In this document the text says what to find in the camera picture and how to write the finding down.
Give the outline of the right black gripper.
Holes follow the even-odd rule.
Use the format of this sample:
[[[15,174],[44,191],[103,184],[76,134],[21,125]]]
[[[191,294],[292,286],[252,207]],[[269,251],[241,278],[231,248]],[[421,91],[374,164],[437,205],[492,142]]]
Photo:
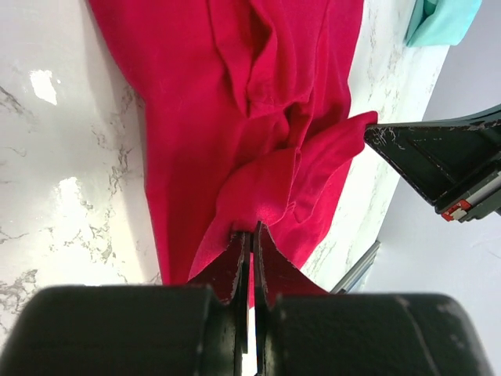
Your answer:
[[[500,211],[500,105],[452,119],[369,125],[364,140],[445,221]]]

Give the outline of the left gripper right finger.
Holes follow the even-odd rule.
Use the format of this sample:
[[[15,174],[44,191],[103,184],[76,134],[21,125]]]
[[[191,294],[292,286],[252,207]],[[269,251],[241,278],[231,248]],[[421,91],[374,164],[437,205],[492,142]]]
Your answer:
[[[447,295],[331,294],[253,236],[260,375],[490,375],[463,307]]]

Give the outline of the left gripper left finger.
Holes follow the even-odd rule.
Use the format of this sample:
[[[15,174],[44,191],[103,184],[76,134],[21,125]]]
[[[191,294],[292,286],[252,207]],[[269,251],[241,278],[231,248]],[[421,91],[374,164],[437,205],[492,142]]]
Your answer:
[[[4,375],[239,375],[247,352],[251,236],[234,235],[179,286],[62,286],[25,306]]]

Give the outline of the red t shirt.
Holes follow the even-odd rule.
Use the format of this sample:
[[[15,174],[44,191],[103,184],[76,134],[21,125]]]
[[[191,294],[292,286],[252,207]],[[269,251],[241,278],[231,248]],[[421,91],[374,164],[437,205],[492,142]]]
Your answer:
[[[146,198],[162,281],[269,227],[302,267],[326,237],[373,111],[349,114],[360,1],[92,1],[145,104]]]

